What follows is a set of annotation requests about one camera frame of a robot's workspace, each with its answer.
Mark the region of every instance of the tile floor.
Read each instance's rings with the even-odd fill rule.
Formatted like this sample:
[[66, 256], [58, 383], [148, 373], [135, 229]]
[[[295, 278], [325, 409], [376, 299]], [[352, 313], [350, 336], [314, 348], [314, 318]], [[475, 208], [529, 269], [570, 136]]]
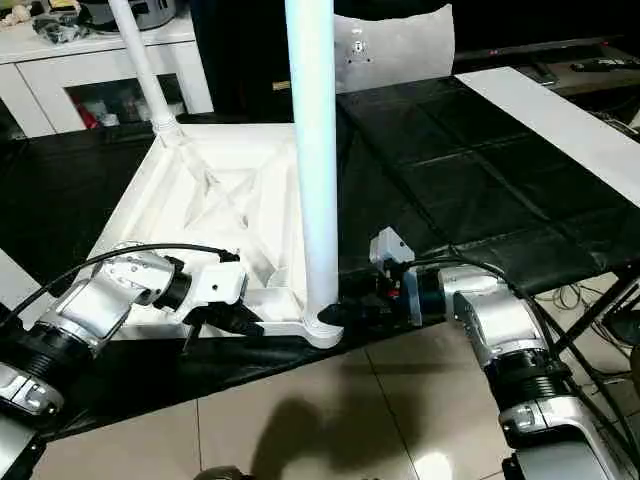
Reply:
[[[545, 306], [565, 327], [580, 314]], [[578, 345], [598, 368], [628, 368], [593, 333]], [[640, 432], [633, 387], [612, 391]], [[235, 465], [258, 480], [501, 480], [511, 452], [496, 416], [460, 326], [441, 324], [55, 442], [34, 478], [190, 480]]]

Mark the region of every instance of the white metal pole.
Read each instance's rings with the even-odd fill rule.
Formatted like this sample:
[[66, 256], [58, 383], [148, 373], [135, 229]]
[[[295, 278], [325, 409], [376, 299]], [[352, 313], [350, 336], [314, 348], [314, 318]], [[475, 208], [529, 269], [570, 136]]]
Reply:
[[305, 322], [338, 298], [338, 220], [333, 0], [286, 0], [298, 171], [307, 271]]
[[153, 130], [163, 137], [179, 133], [180, 126], [171, 110], [169, 110], [167, 100], [164, 98], [160, 88], [160, 82], [158, 82], [158, 78], [153, 73], [151, 63], [147, 58], [145, 47], [142, 43], [140, 30], [138, 30], [136, 20], [133, 17], [133, 13], [131, 13], [128, 0], [109, 0], [109, 5], [118, 24], [122, 40], [127, 46], [129, 57], [136, 69], [142, 93], [144, 93], [149, 110], [151, 110]]

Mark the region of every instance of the black screen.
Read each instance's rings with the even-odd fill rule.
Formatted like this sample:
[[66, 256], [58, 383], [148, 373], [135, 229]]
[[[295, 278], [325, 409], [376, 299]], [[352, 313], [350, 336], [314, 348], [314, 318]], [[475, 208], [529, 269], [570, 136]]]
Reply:
[[503, 49], [633, 32], [635, 0], [453, 2], [456, 51]]

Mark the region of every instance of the white cabinet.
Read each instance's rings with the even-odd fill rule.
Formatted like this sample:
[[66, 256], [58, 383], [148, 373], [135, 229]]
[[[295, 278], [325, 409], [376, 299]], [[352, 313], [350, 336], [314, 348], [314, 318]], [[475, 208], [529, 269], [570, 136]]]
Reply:
[[0, 140], [55, 133], [13, 64], [0, 65]]
[[[195, 42], [146, 48], [168, 101], [177, 111], [213, 110]], [[146, 104], [126, 50], [47, 58], [19, 63], [20, 73], [56, 132], [91, 127], [105, 114], [109, 121], [145, 120]]]
[[[174, 112], [213, 111], [188, 11], [141, 36]], [[0, 135], [37, 137], [145, 119], [148, 108], [120, 35], [53, 45], [30, 22], [0, 30]]]

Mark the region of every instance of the red object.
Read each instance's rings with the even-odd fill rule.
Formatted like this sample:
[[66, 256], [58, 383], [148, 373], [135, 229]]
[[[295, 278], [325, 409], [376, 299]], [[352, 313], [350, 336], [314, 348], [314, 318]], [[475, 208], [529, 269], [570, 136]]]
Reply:
[[100, 122], [98, 122], [96, 117], [94, 117], [84, 105], [81, 103], [76, 104], [76, 109], [78, 110], [78, 114], [80, 114], [80, 118], [82, 119], [82, 123], [84, 123], [85, 127], [93, 129], [100, 126]]

